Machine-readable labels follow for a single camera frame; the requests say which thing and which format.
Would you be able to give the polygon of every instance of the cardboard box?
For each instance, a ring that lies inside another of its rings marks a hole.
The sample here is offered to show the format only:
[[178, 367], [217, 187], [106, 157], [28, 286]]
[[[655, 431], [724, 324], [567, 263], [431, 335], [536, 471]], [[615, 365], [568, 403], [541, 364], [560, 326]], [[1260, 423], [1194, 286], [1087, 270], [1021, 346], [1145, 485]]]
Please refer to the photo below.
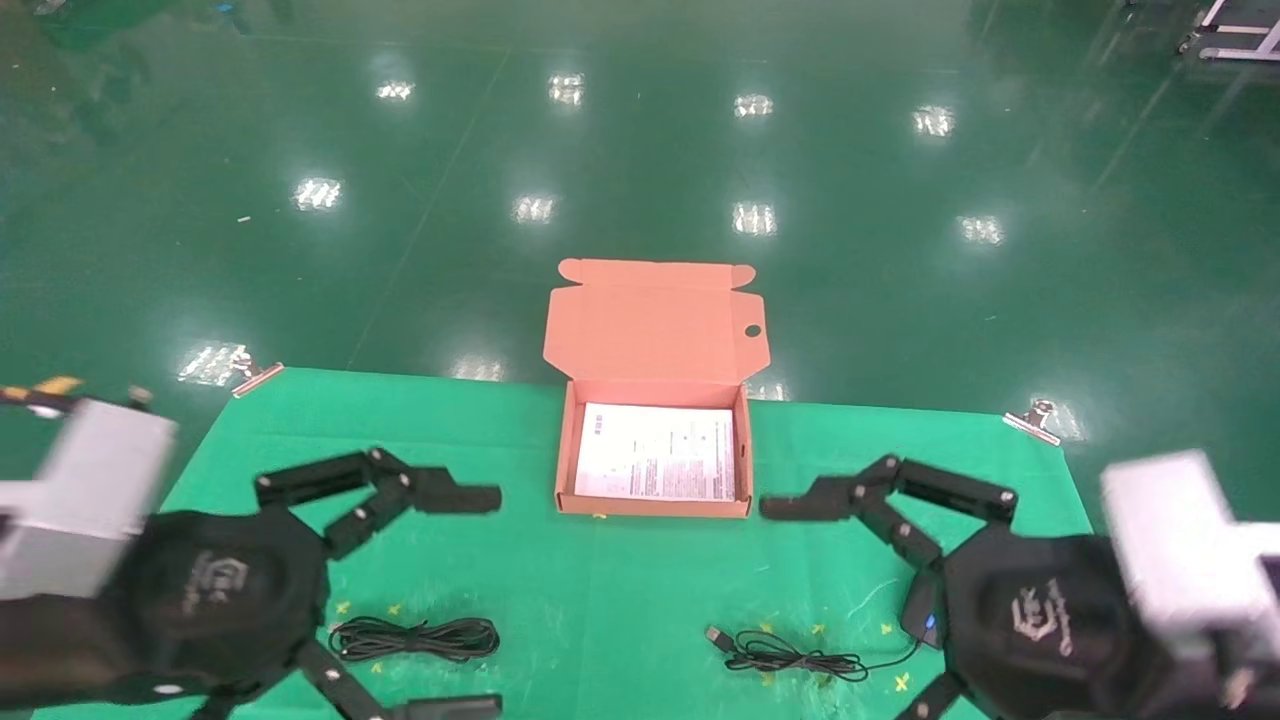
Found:
[[[764, 300], [736, 292], [749, 265], [570, 259], [577, 284], [552, 291], [543, 356], [564, 388], [556, 506], [561, 512], [746, 518], [754, 495], [751, 421], [742, 380], [769, 364]], [[580, 496], [573, 492], [588, 402], [733, 411], [732, 502]]]

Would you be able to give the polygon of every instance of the box flap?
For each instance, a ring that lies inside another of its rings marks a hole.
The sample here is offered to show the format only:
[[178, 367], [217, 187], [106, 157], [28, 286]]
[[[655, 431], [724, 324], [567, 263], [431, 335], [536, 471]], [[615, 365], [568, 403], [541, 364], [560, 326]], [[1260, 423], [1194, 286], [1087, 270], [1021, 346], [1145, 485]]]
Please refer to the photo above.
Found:
[[570, 259], [543, 356], [577, 380], [739, 384], [769, 364], [749, 265]]

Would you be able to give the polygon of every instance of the black wire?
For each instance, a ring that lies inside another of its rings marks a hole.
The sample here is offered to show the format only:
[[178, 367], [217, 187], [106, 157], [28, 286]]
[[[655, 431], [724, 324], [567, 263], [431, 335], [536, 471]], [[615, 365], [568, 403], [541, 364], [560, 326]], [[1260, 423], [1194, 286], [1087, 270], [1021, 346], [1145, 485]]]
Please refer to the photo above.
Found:
[[764, 630], [742, 630], [733, 635], [732, 650], [726, 647], [728, 643], [723, 643], [723, 639], [719, 642], [713, 639], [712, 642], [728, 655], [728, 659], [724, 660], [724, 667], [730, 670], [777, 673], [778, 670], [796, 669], [823, 673], [846, 683], [861, 683], [870, 676], [872, 670], [901, 665], [910, 660], [915, 651], [920, 650], [920, 641], [915, 641], [911, 650], [897, 660], [865, 665], [855, 652], [837, 655], [827, 655], [820, 650], [801, 652], [796, 646]]
[[329, 633], [329, 650], [348, 662], [362, 662], [397, 652], [424, 652], [466, 662], [497, 652], [500, 638], [484, 618], [462, 618], [443, 625], [403, 628], [379, 618], [353, 618]]

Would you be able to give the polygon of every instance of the green cloth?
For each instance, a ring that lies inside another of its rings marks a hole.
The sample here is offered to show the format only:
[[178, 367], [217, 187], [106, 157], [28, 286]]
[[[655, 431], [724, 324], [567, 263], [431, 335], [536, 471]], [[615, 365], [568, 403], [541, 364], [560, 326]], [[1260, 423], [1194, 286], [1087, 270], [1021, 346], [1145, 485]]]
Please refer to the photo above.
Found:
[[[375, 445], [410, 464], [445, 465], [460, 483], [500, 484], [494, 515], [406, 514], [330, 565], [329, 624], [474, 615], [502, 634], [495, 656], [466, 665], [393, 656], [353, 666], [384, 705], [497, 692], [507, 719], [891, 719], [941, 671], [941, 655], [927, 647], [861, 684], [726, 670], [704, 638], [708, 625], [772, 628], [801, 648], [858, 652], [868, 664], [901, 656], [911, 641], [896, 616], [910, 570], [856, 523], [772, 523], [754, 507], [746, 520], [561, 515], [552, 484], [562, 401], [557, 387], [289, 369], [228, 405], [164, 509], [252, 512], [257, 474]], [[756, 501], [892, 452], [1020, 491], [1015, 528], [1024, 534], [1089, 530], [1061, 451], [996, 416], [753, 402], [751, 421]], [[320, 527], [358, 497], [301, 515]], [[978, 527], [910, 500], [900, 507], [947, 548]], [[197, 705], [38, 717], [182, 719]], [[234, 715], [335, 716], [301, 674]], [[979, 716], [965, 701], [950, 715]]]

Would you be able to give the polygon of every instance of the black device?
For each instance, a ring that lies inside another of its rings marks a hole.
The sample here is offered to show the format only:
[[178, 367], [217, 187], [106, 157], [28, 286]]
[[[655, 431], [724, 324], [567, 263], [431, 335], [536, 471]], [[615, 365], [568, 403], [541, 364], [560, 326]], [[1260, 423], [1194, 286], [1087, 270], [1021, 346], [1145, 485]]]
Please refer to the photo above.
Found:
[[[943, 553], [888, 502], [895, 492], [986, 525]], [[940, 647], [946, 670], [899, 720], [938, 717], [961, 696], [1000, 720], [1280, 717], [1275, 678], [1228, 711], [1221, 653], [1174, 660], [1130, 605], [1108, 538], [1023, 537], [1016, 507], [1010, 488], [896, 456], [760, 501], [773, 520], [856, 518], [915, 569], [902, 628]]]
[[[289, 507], [372, 487], [317, 534]], [[458, 486], [381, 448], [288, 468], [255, 480], [259, 512], [152, 515], [96, 597], [36, 594], [0, 602], [0, 710], [79, 702], [207, 700], [198, 720], [227, 720], [292, 674], [347, 720], [489, 720], [500, 696], [411, 701], [384, 708], [316, 639], [328, 561], [369, 542], [407, 510], [498, 510], [497, 487]]]

